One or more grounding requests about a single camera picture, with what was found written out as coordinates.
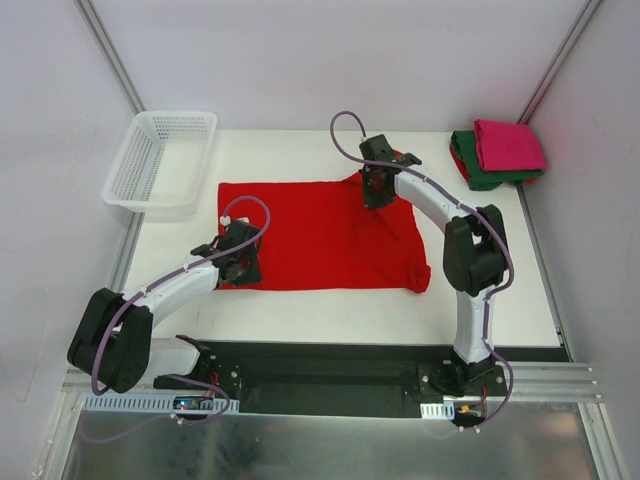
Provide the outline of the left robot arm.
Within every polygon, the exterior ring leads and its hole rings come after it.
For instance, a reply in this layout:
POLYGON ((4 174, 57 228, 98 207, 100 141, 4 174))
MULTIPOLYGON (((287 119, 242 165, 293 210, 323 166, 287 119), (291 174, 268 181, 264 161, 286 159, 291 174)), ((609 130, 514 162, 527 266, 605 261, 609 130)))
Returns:
POLYGON ((263 229, 236 219, 212 242, 191 250, 183 264, 147 286, 96 291, 67 352, 67 361, 91 377, 98 395, 125 393, 145 377, 174 375, 192 389, 205 386, 212 366, 205 347, 178 335, 154 340, 152 332, 176 310, 224 285, 262 280, 258 253, 263 229))

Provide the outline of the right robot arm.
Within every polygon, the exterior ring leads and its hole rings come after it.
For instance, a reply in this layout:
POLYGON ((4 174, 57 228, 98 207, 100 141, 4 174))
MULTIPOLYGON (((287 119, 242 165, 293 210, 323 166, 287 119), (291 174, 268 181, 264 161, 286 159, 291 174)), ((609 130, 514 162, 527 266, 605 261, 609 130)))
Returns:
POLYGON ((494 205, 465 204, 419 172, 415 155, 394 151, 382 134, 363 139, 359 150, 365 205, 379 208, 403 199, 444 235, 442 265, 456 291, 457 326, 450 360, 429 375, 429 384, 445 395, 473 394, 495 366, 493 297, 510 284, 504 275, 513 273, 502 213, 494 205))

